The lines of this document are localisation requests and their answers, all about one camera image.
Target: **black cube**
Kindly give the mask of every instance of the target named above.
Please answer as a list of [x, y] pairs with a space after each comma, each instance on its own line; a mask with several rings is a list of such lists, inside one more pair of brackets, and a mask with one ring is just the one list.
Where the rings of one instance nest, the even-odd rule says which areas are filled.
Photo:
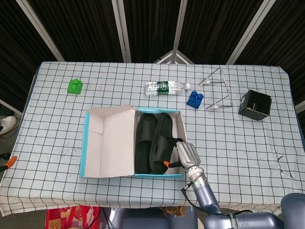
[[242, 97], [238, 113], [256, 121], [262, 120], [270, 114], [271, 101], [271, 96], [249, 90]]

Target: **water bottle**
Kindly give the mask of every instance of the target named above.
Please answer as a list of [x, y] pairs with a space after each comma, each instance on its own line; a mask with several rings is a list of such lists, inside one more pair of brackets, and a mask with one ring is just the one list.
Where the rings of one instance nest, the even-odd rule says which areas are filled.
[[189, 83], [176, 81], [154, 81], [145, 84], [145, 94], [176, 94], [190, 89]]

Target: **metal stand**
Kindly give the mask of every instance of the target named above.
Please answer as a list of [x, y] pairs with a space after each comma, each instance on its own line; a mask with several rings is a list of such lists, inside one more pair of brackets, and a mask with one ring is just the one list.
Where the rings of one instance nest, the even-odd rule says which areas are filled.
[[[218, 82], [217, 82], [217, 81], [211, 81], [211, 80], [209, 79], [209, 77], [212, 76], [218, 69], [220, 69], [220, 75], [222, 76], [223, 81], [218, 81]], [[226, 83], [226, 81], [225, 81], [224, 72], [223, 72], [223, 70], [221, 69], [221, 67], [217, 68], [214, 72], [212, 72], [210, 75], [208, 75], [207, 77], [205, 77], [198, 85], [199, 85], [199, 86], [203, 86], [203, 85], [210, 85], [210, 84], [216, 84], [216, 83], [224, 83], [224, 85], [225, 85], [225, 87], [226, 87], [226, 89], [227, 89], [228, 95], [225, 96], [224, 98], [218, 100], [217, 102], [212, 103], [210, 106], [208, 106], [208, 107], [206, 108], [207, 111], [210, 111], [210, 110], [213, 110], [213, 109], [216, 109], [216, 108], [219, 108], [219, 107], [231, 107], [231, 106], [233, 106], [233, 102], [232, 102], [230, 90], [229, 90], [228, 85], [227, 85], [227, 83]], [[220, 101], [222, 101], [222, 100], [224, 100], [224, 99], [226, 99], [226, 98], [229, 98], [229, 99], [230, 99], [230, 104], [231, 104], [231, 105], [217, 105], [217, 103], [219, 103]]]

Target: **black slipper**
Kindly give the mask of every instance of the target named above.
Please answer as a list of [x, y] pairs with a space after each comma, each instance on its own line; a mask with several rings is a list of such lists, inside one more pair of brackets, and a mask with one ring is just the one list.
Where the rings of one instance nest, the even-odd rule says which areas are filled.
[[143, 114], [136, 132], [134, 170], [138, 174], [150, 174], [149, 153], [157, 126], [157, 118], [153, 114]]
[[167, 167], [163, 161], [170, 161], [173, 152], [173, 144], [168, 138], [173, 137], [173, 120], [166, 114], [161, 113], [158, 116], [158, 124], [152, 141], [149, 153], [149, 163], [152, 174], [164, 174]]

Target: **white grid tablecloth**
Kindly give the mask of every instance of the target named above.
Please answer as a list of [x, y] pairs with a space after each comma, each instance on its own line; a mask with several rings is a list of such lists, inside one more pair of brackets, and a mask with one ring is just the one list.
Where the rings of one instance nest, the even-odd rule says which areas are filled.
[[[197, 84], [219, 66], [134, 63], [44, 62], [34, 81], [13, 155], [0, 187], [3, 215], [90, 204], [145, 208], [187, 204], [182, 179], [80, 178], [84, 116], [88, 109], [130, 104], [181, 110], [211, 187], [223, 208], [280, 212], [281, 198], [304, 192], [305, 157], [296, 123], [288, 75], [279, 67], [222, 66], [233, 107], [205, 111], [224, 97], [221, 84]], [[219, 73], [212, 76], [217, 80]], [[80, 95], [67, 94], [80, 79]], [[204, 94], [198, 110], [182, 95], [147, 96], [148, 81], [190, 83]], [[249, 90], [272, 96], [270, 116], [254, 121], [238, 114]], [[196, 198], [188, 191], [192, 201]]]

